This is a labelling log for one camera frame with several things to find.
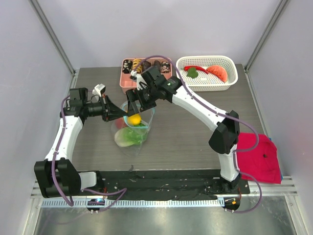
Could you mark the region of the yellow toy mango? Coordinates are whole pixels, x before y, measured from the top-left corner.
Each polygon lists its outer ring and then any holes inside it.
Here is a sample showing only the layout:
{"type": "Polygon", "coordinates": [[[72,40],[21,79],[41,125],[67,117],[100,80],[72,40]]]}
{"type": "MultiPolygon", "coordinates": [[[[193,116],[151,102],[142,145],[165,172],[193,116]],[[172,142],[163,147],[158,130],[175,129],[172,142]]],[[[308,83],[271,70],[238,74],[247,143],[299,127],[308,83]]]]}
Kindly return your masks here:
{"type": "Polygon", "coordinates": [[[141,123],[140,114],[134,114],[132,116],[127,117],[127,123],[132,126],[137,126],[141,123]]]}

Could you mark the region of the clear zip top bag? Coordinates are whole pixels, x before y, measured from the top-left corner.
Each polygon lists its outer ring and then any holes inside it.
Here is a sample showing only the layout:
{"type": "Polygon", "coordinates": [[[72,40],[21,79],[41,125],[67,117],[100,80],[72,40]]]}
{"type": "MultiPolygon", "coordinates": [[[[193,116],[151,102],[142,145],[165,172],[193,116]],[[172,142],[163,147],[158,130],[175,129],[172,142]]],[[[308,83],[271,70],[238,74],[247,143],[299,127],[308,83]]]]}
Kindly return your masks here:
{"type": "Polygon", "coordinates": [[[112,138],[119,149],[129,157],[139,155],[144,142],[151,130],[155,108],[139,114],[139,125],[131,125],[128,117],[121,117],[113,121],[111,125],[112,138]]]}

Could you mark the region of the green toy lettuce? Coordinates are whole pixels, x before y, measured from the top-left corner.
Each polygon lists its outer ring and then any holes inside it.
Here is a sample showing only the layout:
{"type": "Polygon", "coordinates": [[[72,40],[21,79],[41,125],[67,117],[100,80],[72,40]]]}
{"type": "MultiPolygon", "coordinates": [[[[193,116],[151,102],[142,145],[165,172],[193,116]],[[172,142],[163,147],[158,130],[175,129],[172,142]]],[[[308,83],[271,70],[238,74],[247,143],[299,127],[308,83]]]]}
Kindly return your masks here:
{"type": "Polygon", "coordinates": [[[134,127],[124,127],[118,130],[114,135],[114,141],[119,147],[128,147],[132,145],[141,145],[148,136],[148,127],[139,124],[134,127]]]}

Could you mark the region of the red toy tomato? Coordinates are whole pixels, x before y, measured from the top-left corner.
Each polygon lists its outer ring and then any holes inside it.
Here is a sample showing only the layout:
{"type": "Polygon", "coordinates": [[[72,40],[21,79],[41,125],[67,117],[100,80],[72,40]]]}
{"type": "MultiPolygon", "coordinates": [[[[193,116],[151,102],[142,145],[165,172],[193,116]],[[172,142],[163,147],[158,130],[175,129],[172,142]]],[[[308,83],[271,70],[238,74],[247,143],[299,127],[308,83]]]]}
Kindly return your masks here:
{"type": "Polygon", "coordinates": [[[124,127],[127,127],[127,124],[125,123],[123,117],[116,119],[116,120],[114,121],[114,123],[115,123],[115,126],[116,126],[116,128],[117,128],[118,130],[119,130],[119,129],[122,129],[122,128],[124,128],[124,127]]]}

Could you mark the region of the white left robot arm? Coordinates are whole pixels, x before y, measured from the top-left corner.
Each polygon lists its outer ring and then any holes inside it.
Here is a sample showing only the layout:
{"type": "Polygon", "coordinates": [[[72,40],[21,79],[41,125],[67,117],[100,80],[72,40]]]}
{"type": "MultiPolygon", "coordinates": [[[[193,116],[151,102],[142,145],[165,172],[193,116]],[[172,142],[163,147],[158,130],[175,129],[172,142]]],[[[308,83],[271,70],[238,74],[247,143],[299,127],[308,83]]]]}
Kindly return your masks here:
{"type": "Polygon", "coordinates": [[[106,87],[96,85],[92,91],[87,88],[70,89],[61,102],[59,129],[45,159],[37,161],[34,172],[44,198],[63,197],[69,201],[88,189],[93,195],[104,192],[104,181],[97,170],[78,172],[72,164],[74,147],[87,118],[101,117],[109,122],[126,116],[105,95],[106,87]]]}

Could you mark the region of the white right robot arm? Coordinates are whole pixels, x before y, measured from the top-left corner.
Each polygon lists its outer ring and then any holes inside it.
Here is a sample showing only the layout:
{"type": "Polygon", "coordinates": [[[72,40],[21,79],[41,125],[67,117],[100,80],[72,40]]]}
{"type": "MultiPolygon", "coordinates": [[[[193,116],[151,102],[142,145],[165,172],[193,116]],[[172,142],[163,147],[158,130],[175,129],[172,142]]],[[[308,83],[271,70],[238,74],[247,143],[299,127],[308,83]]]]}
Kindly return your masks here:
{"type": "Polygon", "coordinates": [[[166,79],[155,67],[143,73],[131,71],[130,77],[137,88],[126,91],[128,116],[154,108],[159,99],[178,105],[202,121],[213,133],[209,146],[218,154],[221,166],[221,188],[233,193],[239,186],[239,172],[234,163],[233,151],[239,137],[238,114],[221,110],[193,92],[181,78],[166,79]]]}

